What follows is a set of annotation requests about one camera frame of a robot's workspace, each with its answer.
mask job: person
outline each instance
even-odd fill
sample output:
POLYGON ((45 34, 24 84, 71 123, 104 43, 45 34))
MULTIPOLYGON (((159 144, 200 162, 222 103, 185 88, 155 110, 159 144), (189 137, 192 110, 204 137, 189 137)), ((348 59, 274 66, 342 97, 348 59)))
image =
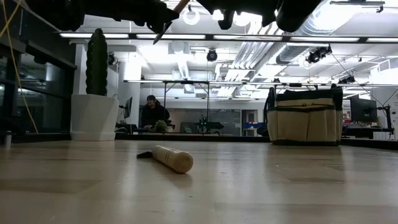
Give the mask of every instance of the person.
POLYGON ((155 126, 159 120, 167 121, 170 118, 170 114, 159 101, 156 100, 154 95, 147 97, 147 104, 142 109, 141 113, 141 126, 150 129, 155 126))

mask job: cactus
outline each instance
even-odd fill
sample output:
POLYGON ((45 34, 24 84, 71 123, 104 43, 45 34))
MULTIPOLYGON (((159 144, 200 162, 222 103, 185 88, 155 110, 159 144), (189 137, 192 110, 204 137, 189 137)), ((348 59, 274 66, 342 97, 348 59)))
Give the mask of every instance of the cactus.
POLYGON ((101 29, 96 29, 88 42, 86 70, 86 93, 106 96, 108 76, 108 46, 101 29))

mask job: wooden floor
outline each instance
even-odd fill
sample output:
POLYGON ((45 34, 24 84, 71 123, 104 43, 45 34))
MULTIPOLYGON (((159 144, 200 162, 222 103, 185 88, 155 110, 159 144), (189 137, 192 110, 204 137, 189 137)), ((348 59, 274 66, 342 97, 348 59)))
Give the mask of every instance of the wooden floor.
POLYGON ((398 153, 266 143, 43 142, 0 148, 0 223, 398 223, 398 153), (136 154, 188 151, 178 175, 136 154))

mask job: ceiling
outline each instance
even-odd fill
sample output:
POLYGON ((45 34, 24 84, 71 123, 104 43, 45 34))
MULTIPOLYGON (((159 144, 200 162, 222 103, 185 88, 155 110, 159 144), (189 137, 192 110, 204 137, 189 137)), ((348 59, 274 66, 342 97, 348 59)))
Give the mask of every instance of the ceiling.
MULTIPOLYGON (((175 1, 165 1, 169 8, 173 8, 175 1)), ((356 13, 342 24, 337 30, 334 30, 331 35, 385 35, 396 36, 398 34, 398 1, 386 1, 384 11, 376 13, 378 7, 357 7, 356 13)), ((329 19, 324 20, 324 23, 333 23, 334 18, 339 16, 339 13, 345 13, 350 6, 335 7, 335 11, 327 12, 329 19)), ((173 21, 169 33, 184 33, 184 34, 247 34, 250 32, 252 24, 246 26, 237 26, 233 24, 230 30, 221 30, 218 27, 217 21, 212 19, 203 8, 197 6, 193 2, 193 10, 199 12, 200 19, 197 24, 189 25, 184 21, 184 13, 180 18, 173 21)), ((188 14, 187 18, 192 19, 193 13, 188 14)), ((146 27, 136 26, 133 22, 121 21, 116 22, 109 18, 86 16, 85 22, 78 30, 78 32, 93 32, 96 28, 102 28, 104 32, 131 32, 131 33, 151 33, 146 27)), ((191 47, 204 47, 216 49, 218 53, 217 62, 207 62, 207 52, 190 52, 186 55, 187 67, 189 70, 204 70, 215 71, 218 63, 232 62, 239 51, 241 50, 242 42, 198 42, 184 40, 191 47)), ((178 70, 178 59, 174 55, 169 54, 169 43, 171 41, 160 41, 153 45, 152 41, 148 40, 109 40, 109 45, 135 45, 146 61, 142 68, 143 75, 153 74, 171 74, 173 70, 178 70)), ((302 57, 297 57, 296 61, 292 62, 281 70, 283 76, 276 73, 271 77, 280 77, 287 82, 307 82, 308 78, 316 80, 318 77, 330 78, 337 74, 343 73, 346 70, 355 70, 355 75, 358 78, 367 78, 369 76, 369 68, 377 65, 377 62, 382 62, 388 57, 398 56, 398 45, 394 44, 332 44, 331 49, 333 55, 342 64, 342 67, 337 63, 336 59, 331 55, 316 65, 312 65, 308 69, 308 64, 303 62, 305 54, 302 57)), ((254 51, 246 52, 252 57, 254 51)))

